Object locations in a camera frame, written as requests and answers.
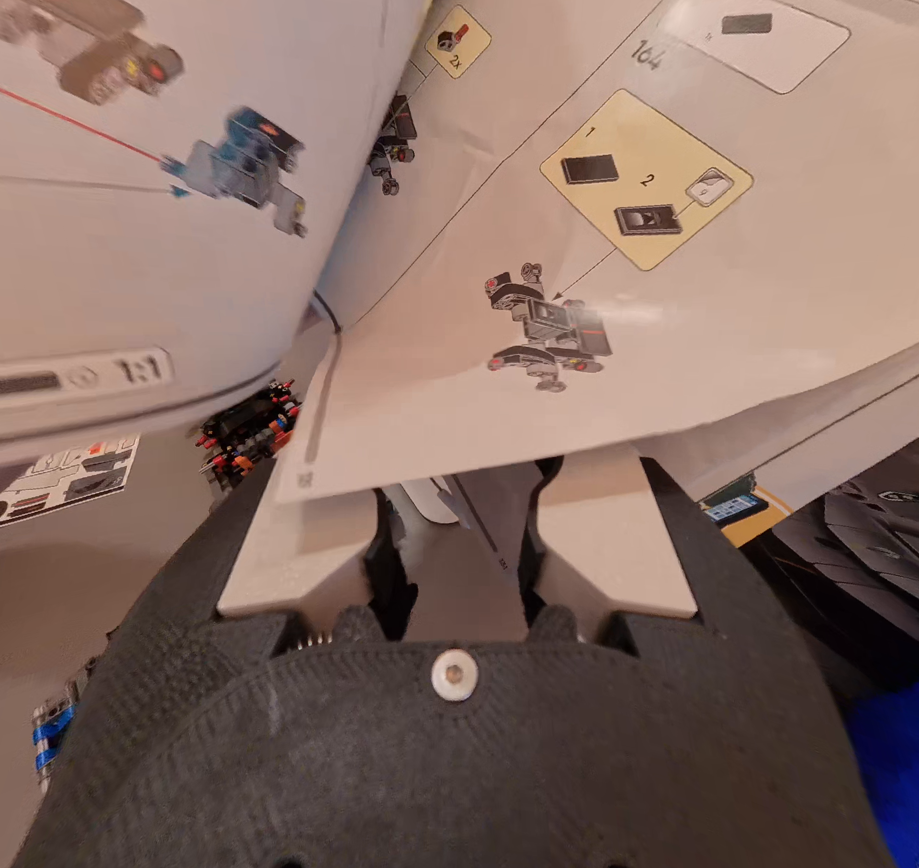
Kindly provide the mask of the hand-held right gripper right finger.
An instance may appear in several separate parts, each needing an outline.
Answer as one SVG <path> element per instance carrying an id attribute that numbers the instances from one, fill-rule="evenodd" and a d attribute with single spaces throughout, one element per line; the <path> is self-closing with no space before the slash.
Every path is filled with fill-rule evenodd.
<path id="1" fill-rule="evenodd" d="M 527 621 L 547 606 L 578 638 L 606 642 L 629 613 L 698 612 L 637 452 L 577 452 L 547 462 L 527 508 L 518 580 Z"/>

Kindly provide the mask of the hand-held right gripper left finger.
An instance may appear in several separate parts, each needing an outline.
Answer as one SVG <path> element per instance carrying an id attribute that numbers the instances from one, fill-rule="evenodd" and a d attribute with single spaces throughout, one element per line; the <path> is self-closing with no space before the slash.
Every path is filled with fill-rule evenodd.
<path id="1" fill-rule="evenodd" d="M 283 504 L 266 494 L 217 603 L 225 618 L 293 613 L 312 639 L 368 607 L 384 636 L 405 637 L 418 597 L 396 543 L 398 515 L 380 489 Z"/>

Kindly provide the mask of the white lego instruction booklet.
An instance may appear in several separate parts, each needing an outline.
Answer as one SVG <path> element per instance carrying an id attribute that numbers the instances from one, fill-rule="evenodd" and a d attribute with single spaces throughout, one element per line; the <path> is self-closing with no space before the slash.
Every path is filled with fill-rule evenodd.
<path id="1" fill-rule="evenodd" d="M 286 495 L 917 345 L 917 0 L 2 0 L 2 466 L 342 326 Z"/>

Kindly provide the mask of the small blue black lego assembly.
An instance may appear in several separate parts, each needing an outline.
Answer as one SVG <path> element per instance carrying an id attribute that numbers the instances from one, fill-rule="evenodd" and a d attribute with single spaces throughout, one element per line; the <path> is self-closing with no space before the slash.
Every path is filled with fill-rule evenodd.
<path id="1" fill-rule="evenodd" d="M 46 699 L 32 713 L 34 768 L 42 794 L 49 788 L 54 760 L 73 721 L 80 694 L 80 678 L 68 679 L 61 690 Z"/>

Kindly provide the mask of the large black lego chassis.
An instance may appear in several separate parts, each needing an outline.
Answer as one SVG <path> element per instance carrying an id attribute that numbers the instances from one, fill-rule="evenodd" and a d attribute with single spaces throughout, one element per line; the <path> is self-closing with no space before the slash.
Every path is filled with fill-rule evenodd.
<path id="1" fill-rule="evenodd" d="M 220 493 L 234 490 L 264 459 L 289 442 L 301 413 L 295 381 L 272 380 L 201 424 L 195 446 L 205 452 L 200 472 Z"/>

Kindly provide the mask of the lego sticker sheet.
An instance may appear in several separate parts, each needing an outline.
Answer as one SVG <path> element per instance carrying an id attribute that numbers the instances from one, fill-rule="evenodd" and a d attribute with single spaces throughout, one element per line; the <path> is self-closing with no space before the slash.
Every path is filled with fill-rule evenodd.
<path id="1" fill-rule="evenodd" d="M 2 490 L 2 527 L 120 493 L 140 442 L 131 435 L 39 457 Z"/>

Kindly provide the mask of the dark printed lego set box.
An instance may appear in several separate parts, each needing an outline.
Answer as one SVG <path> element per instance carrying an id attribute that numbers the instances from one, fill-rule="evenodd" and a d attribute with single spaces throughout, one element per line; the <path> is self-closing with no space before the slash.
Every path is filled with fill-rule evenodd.
<path id="1" fill-rule="evenodd" d="M 753 472 L 699 506 L 773 590 L 838 696 L 917 682 L 917 440 L 789 515 Z"/>

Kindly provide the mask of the blue plastic bin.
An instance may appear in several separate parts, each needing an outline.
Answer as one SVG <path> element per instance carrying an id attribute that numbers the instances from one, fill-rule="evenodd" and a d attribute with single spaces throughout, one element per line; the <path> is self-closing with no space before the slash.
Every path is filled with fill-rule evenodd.
<path id="1" fill-rule="evenodd" d="M 899 867 L 918 865 L 918 684 L 852 701 L 846 732 L 879 830 Z"/>

